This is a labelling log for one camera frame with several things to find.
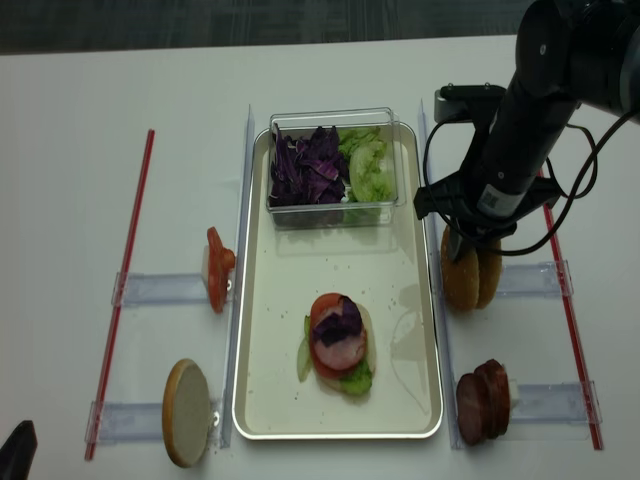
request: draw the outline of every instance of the black cable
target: black cable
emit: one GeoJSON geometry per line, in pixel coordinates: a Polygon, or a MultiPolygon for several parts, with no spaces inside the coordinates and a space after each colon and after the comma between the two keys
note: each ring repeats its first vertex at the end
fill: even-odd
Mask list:
{"type": "MultiPolygon", "coordinates": [[[[581,127],[579,125],[572,125],[572,124],[568,124],[567,127],[580,130],[582,133],[584,133],[585,137],[587,137],[587,140],[589,141],[589,145],[591,145],[591,151],[595,150],[596,141],[593,139],[593,135],[591,135],[591,132],[589,131],[588,128],[581,127]]],[[[551,165],[551,160],[548,157],[545,163],[547,164],[547,168],[549,169],[549,177],[551,177],[556,182],[556,184],[558,185],[558,188],[560,189],[560,195],[564,198],[567,198],[569,195],[565,193],[565,191],[562,189],[562,187],[558,183],[558,179],[556,178],[556,173],[553,171],[553,165],[551,165]]],[[[586,187],[584,187],[584,190],[582,192],[576,195],[576,200],[579,198],[584,198],[587,195],[589,195],[589,192],[591,192],[591,189],[596,184],[597,179],[598,179],[598,157],[596,156],[595,159],[593,160],[593,168],[591,169],[591,178],[589,178],[589,183],[587,184],[586,187]]]]}
{"type": "Polygon", "coordinates": [[[438,131],[438,129],[442,125],[446,125],[447,123],[458,123],[458,122],[461,122],[461,121],[463,121],[465,119],[465,117],[462,117],[461,115],[453,115],[451,117],[448,117],[445,120],[443,120],[442,122],[436,124],[434,129],[429,134],[429,138],[427,139],[427,144],[426,144],[425,149],[424,149],[424,157],[422,159],[422,170],[423,170],[423,175],[424,175],[425,187],[427,189],[427,192],[429,193],[429,197],[431,198],[431,202],[433,203],[433,205],[434,205],[434,207],[436,209],[436,212],[438,213],[438,215],[440,215],[442,220],[449,226],[449,228],[451,228],[454,232],[456,232],[458,235],[460,235],[462,238],[464,238],[466,241],[468,241],[476,249],[485,250],[487,252],[490,252],[490,253],[493,253],[493,254],[496,254],[496,255],[502,255],[502,256],[505,256],[505,257],[517,257],[517,256],[520,256],[520,255],[528,255],[529,253],[533,253],[536,250],[538,250],[539,248],[541,248],[545,243],[547,243],[549,241],[549,239],[551,237],[553,237],[555,235],[555,233],[560,228],[560,225],[562,225],[562,223],[564,222],[564,219],[567,217],[567,215],[569,213],[569,209],[571,208],[571,205],[573,204],[573,201],[576,199],[578,188],[580,188],[580,184],[582,183],[582,179],[586,175],[586,173],[589,170],[589,167],[591,166],[593,161],[597,158],[598,154],[600,153],[602,148],[606,145],[606,143],[609,141],[609,139],[613,136],[613,134],[616,133],[618,131],[618,129],[622,125],[624,125],[631,118],[635,117],[638,114],[640,114],[640,107],[634,108],[633,110],[625,113],[618,120],[616,120],[616,122],[613,125],[611,125],[611,127],[609,127],[609,129],[605,132],[605,134],[602,136],[602,138],[600,139],[598,144],[595,146],[593,151],[589,154],[589,156],[585,160],[582,168],[580,169],[580,172],[578,172],[578,176],[577,176],[576,180],[573,182],[573,187],[571,188],[571,192],[569,192],[569,195],[567,197],[567,202],[565,203],[565,205],[564,205],[564,207],[562,209],[562,212],[560,212],[560,215],[558,216],[558,220],[549,229],[549,231],[547,232],[547,234],[544,237],[542,237],[539,241],[537,241],[536,243],[534,243],[530,247],[521,248],[521,249],[518,249],[518,250],[500,250],[500,249],[497,249],[497,248],[491,248],[488,245],[485,245],[484,243],[478,242],[476,239],[472,238],[471,236],[467,235],[465,232],[460,230],[456,225],[454,225],[454,223],[451,220],[449,220],[442,213],[442,210],[440,210],[440,208],[438,207],[438,202],[436,201],[436,199],[433,196],[433,192],[431,191],[431,185],[429,184],[429,176],[427,175],[427,173],[428,173],[427,172],[427,159],[428,159],[428,154],[429,154],[429,146],[431,145],[431,140],[433,139],[433,135],[438,131]]]}

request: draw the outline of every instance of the white tray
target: white tray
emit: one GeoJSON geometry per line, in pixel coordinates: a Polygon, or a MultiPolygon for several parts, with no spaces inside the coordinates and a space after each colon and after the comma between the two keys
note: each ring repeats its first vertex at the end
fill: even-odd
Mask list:
{"type": "MultiPolygon", "coordinates": [[[[415,134],[400,127],[405,191],[420,182],[415,134]]],[[[392,225],[276,232],[265,204],[268,132],[255,141],[240,298],[233,419],[249,439],[426,438],[443,402],[425,230],[411,202],[392,225]],[[371,392],[350,398],[296,374],[304,316],[322,293],[363,304],[374,325],[371,392]]]]}

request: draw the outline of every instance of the purple cabbage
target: purple cabbage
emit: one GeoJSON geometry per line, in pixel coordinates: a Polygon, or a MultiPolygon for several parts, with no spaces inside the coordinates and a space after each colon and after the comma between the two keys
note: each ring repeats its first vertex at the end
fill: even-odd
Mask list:
{"type": "Polygon", "coordinates": [[[282,137],[276,125],[276,155],[271,164],[273,186],[269,205],[307,205],[340,203],[349,169],[338,151],[336,127],[318,127],[311,138],[282,137]]]}
{"type": "Polygon", "coordinates": [[[313,328],[313,341],[321,341],[330,347],[349,336],[360,335],[362,317],[355,303],[349,297],[341,297],[342,315],[332,313],[313,328]]]}

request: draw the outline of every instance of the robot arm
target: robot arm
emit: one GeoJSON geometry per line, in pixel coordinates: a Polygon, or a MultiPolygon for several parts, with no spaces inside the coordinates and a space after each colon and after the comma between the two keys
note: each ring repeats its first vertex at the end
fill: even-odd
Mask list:
{"type": "MultiPolygon", "coordinates": [[[[472,121],[476,133],[458,172],[432,193],[418,190],[418,217],[440,210],[476,244],[513,234],[518,219],[560,196],[554,181],[537,175],[579,102],[617,115],[638,105],[640,15],[608,0],[538,0],[518,31],[506,91],[487,85],[436,92],[436,120],[454,114],[472,121]]],[[[468,242],[452,233],[455,261],[468,242]]]]}

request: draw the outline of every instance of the dark floor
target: dark floor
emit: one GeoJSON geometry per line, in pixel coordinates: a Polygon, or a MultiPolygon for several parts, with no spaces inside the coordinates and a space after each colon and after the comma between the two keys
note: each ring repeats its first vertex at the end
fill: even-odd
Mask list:
{"type": "Polygon", "coordinates": [[[515,33],[532,0],[0,0],[0,53],[515,33]]]}

